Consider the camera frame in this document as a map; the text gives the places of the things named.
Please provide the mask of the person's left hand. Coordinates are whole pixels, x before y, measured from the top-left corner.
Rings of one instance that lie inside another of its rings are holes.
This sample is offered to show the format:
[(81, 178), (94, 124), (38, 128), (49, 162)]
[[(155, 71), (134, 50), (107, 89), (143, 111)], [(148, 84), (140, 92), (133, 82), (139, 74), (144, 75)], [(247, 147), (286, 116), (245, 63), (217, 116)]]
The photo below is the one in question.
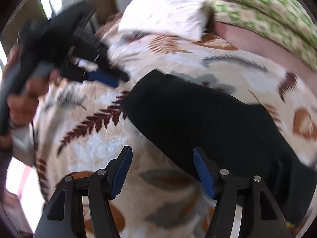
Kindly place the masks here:
[(28, 125), (34, 118), (39, 104), (39, 98), (46, 95), (49, 84), (56, 81), (59, 71), (53, 69), (46, 77), (29, 79), (26, 83), (26, 93), (22, 95), (9, 95), (7, 99), (10, 118), (14, 125)]

